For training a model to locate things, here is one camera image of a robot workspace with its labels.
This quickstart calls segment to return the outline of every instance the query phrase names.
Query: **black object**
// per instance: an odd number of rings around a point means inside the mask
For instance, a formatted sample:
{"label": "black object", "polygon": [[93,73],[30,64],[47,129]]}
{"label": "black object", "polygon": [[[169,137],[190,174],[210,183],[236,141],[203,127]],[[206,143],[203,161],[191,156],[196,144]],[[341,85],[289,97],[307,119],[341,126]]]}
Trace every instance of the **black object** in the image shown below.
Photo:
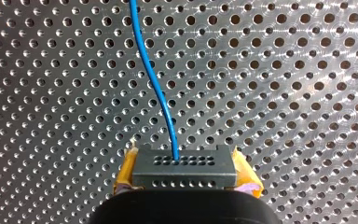
{"label": "black object", "polygon": [[97,208],[89,224],[281,224],[257,198],[232,190],[135,190]]}

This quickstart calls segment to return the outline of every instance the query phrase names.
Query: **perforated metal sheet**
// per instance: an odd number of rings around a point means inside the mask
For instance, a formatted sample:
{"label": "perforated metal sheet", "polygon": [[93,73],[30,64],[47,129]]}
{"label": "perforated metal sheet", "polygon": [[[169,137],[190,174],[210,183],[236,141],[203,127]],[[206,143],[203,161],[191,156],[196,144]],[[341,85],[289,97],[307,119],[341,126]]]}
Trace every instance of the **perforated metal sheet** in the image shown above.
{"label": "perforated metal sheet", "polygon": [[[181,149],[238,145],[283,223],[358,223],[358,1],[139,7]],[[85,223],[131,137],[170,148],[129,16],[0,1],[0,223]]]}

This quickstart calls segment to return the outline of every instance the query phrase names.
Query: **wire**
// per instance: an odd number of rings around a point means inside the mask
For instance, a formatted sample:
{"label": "wire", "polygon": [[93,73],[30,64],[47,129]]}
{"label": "wire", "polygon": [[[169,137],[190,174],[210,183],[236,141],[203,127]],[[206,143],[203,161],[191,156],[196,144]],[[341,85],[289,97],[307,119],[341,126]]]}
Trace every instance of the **wire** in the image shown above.
{"label": "wire", "polygon": [[139,25],[138,12],[136,6],[136,0],[130,0],[130,13],[132,19],[132,29],[135,36],[136,44],[138,45],[139,53],[141,54],[142,62],[144,63],[147,74],[149,75],[153,89],[156,92],[159,104],[161,105],[162,113],[164,114],[165,121],[167,122],[168,132],[170,133],[172,156],[174,160],[179,160],[179,149],[175,135],[175,127],[173,126],[170,109],[168,108],[167,101],[165,100],[164,94],[162,93],[161,87],[158,84],[158,79],[153,71],[152,65],[150,64],[149,57],[145,48],[144,39],[141,34],[141,27]]}

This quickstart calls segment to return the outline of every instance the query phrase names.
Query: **blue wire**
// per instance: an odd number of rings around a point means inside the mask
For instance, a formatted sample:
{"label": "blue wire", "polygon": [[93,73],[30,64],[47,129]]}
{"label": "blue wire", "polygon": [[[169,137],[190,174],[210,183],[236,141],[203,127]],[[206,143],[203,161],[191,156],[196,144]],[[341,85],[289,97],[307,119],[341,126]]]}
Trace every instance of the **blue wire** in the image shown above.
{"label": "blue wire", "polygon": [[179,149],[178,143],[175,135],[175,127],[172,123],[172,117],[170,113],[170,109],[168,108],[167,101],[165,100],[164,94],[161,91],[161,87],[158,84],[158,80],[156,74],[153,71],[153,68],[150,64],[149,57],[147,56],[147,51],[145,48],[144,40],[142,39],[141,27],[139,25],[138,12],[136,6],[136,0],[130,0],[130,13],[132,19],[132,29],[133,34],[135,35],[135,41],[138,45],[139,53],[141,54],[142,62],[144,63],[147,74],[149,75],[150,81],[152,83],[153,89],[156,92],[156,96],[162,108],[162,113],[164,114],[165,120],[167,122],[168,131],[170,133],[171,138],[171,146],[172,146],[172,156],[174,160],[179,160]]}

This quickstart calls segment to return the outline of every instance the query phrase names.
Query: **metal connector housing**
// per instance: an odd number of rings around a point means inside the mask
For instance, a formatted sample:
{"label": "metal connector housing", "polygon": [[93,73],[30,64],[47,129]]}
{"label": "metal connector housing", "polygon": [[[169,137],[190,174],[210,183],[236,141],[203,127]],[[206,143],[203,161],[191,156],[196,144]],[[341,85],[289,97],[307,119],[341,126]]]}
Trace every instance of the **metal connector housing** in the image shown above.
{"label": "metal connector housing", "polygon": [[223,189],[234,187],[236,171],[228,146],[216,150],[184,150],[174,161],[169,150],[141,146],[132,184],[146,189]]}

